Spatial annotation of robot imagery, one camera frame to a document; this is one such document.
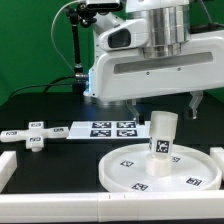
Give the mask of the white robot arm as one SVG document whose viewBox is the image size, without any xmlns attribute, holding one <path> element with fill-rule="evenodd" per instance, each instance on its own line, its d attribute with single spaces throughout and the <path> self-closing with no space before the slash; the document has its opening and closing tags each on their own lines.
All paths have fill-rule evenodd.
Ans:
<svg viewBox="0 0 224 224">
<path fill-rule="evenodd" d="M 85 0 L 96 14 L 94 64 L 84 95 L 101 102 L 133 101 L 189 92 L 197 117 L 203 92 L 224 87 L 224 30 L 192 34 L 190 0 L 126 0 L 125 20 L 112 12 L 120 0 Z"/>
</svg>

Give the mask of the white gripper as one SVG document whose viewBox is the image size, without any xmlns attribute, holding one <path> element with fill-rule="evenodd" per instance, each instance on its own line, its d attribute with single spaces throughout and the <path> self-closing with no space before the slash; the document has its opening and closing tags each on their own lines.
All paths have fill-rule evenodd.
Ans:
<svg viewBox="0 0 224 224">
<path fill-rule="evenodd" d="M 191 92 L 186 110 L 197 118 L 203 92 L 224 87 L 224 31 L 194 34 L 177 56 L 146 59 L 139 49 L 102 54 L 93 71 L 93 96 L 102 101 L 126 100 L 137 125 L 145 118 L 135 98 Z"/>
</svg>

